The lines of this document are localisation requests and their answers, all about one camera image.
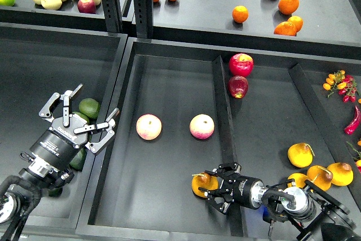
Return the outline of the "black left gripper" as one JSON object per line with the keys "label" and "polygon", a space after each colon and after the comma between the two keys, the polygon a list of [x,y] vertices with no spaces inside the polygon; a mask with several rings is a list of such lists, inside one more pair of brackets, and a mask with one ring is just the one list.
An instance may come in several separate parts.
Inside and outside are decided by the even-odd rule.
{"label": "black left gripper", "polygon": [[[74,90],[66,90],[63,94],[53,93],[38,113],[39,117],[52,124],[30,151],[36,158],[41,158],[53,168],[64,169],[84,146],[94,155],[98,155],[115,136],[113,128],[116,126],[115,117],[120,113],[118,108],[100,124],[87,125],[87,121],[81,116],[71,116],[71,100],[82,87],[83,84],[79,84]],[[63,119],[55,119],[53,111],[60,102],[63,103]],[[106,132],[106,135],[99,142],[88,141],[88,134],[100,132]]]}

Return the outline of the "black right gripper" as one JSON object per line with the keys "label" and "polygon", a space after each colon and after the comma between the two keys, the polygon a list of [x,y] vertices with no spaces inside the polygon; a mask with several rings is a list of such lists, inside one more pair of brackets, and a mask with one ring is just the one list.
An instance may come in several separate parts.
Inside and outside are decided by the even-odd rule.
{"label": "black right gripper", "polygon": [[262,204],[265,185],[258,178],[240,175],[241,165],[237,162],[218,165],[213,170],[206,170],[210,176],[223,179],[222,189],[208,190],[199,187],[206,202],[220,213],[227,213],[232,203],[249,209],[258,209]]}

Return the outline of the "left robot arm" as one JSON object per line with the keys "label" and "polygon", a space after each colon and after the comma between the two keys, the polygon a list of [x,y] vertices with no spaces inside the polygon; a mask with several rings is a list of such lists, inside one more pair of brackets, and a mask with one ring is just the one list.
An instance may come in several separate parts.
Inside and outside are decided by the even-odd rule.
{"label": "left robot arm", "polygon": [[1,183],[1,224],[7,225],[1,240],[19,240],[32,211],[46,191],[58,190],[74,177],[69,165],[76,155],[87,149],[99,154],[115,136],[115,108],[105,122],[88,124],[71,111],[72,99],[82,85],[65,93],[53,93],[38,115],[50,122],[49,128],[30,148],[21,153],[29,163],[18,175],[10,175]]}

